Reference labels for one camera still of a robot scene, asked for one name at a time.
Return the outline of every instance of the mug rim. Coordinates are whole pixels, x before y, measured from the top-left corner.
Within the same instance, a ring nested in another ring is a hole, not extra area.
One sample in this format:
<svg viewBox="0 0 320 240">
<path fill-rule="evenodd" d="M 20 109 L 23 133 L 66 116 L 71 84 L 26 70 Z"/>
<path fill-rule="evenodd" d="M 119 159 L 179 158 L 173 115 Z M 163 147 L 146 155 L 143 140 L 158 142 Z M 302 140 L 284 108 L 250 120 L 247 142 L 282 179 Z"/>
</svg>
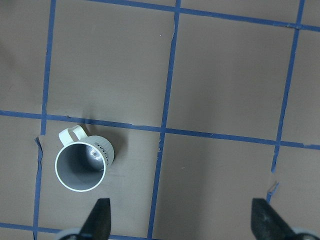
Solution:
<svg viewBox="0 0 320 240">
<path fill-rule="evenodd" d="M 95 150 L 97 150 L 99 153 L 99 149 L 97 147 L 95 147 L 94 145 L 90 144 L 90 143 L 87 143 L 87 142 L 83 142 L 83 141 L 75 141 L 75 142 L 71 142 L 69 143 L 68 145 L 64 146 L 63 148 L 61 148 L 61 150 L 59 151 L 59 153 L 57 154 L 56 158 L 55 158 L 55 163 L 54 163 L 54 170 L 55 170 L 55 175 L 57 176 L 57 178 L 59 179 L 59 182 L 65 186 L 67 189 L 69 190 L 72 190 L 72 191 L 75 191 L 75 192 L 79 192 L 79 193 L 82 193 L 82 192 L 87 192 L 87 191 L 90 191 L 92 189 L 95 189 L 101 182 L 102 180 L 104 179 L 105 177 L 105 174 L 106 174 L 106 161 L 105 161 L 105 157 L 102 155 L 102 162 L 103 162 L 103 174 L 102 174 L 102 177 L 101 179 L 99 180 L 99 182 L 94 185 L 93 187 L 91 188 L 88 188 L 88 189 L 83 189 L 83 190 L 79 190 L 79 189 L 75 189 L 75 188 L 72 188 L 72 187 L 69 187 L 68 185 L 66 185 L 60 178 L 59 174 L 58 174 L 58 170 L 57 170 L 57 163 L 58 163 L 58 158 L 60 156 L 60 154 L 63 152 L 63 150 L 65 150 L 67 147 L 71 146 L 71 145 L 75 145 L 75 144 L 83 144 L 83 145 L 87 145 L 87 146 L 90 146 L 92 148 L 94 148 Z"/>
</svg>

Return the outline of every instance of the white mug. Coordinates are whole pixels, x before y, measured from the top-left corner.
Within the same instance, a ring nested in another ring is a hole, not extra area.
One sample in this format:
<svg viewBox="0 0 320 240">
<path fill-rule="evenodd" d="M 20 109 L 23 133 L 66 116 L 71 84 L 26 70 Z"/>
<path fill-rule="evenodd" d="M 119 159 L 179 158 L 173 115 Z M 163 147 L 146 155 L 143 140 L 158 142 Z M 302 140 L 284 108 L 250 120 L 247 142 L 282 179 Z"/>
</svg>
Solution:
<svg viewBox="0 0 320 240">
<path fill-rule="evenodd" d="M 78 138 L 74 141 L 70 133 Z M 96 188 L 114 161 L 111 143 L 102 136 L 87 136 L 76 125 L 59 133 L 63 148 L 55 159 L 55 174 L 66 188 L 86 192 Z"/>
</svg>

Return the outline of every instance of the gray floor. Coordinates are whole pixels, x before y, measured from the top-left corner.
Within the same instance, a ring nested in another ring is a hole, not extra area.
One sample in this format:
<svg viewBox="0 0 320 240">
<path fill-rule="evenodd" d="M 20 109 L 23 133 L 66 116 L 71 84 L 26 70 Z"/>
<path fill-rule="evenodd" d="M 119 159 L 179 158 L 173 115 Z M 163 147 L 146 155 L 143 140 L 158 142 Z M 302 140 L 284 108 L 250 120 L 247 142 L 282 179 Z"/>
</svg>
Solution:
<svg viewBox="0 0 320 240">
<path fill-rule="evenodd" d="M 0 239 L 53 239 L 110 198 L 115 240 L 253 240 L 251 200 L 276 182 L 271 205 L 317 232 L 320 1 L 301 22 L 299 0 L 106 2 L 0 0 Z M 55 174 L 76 124 L 116 154 L 89 192 Z"/>
</svg>

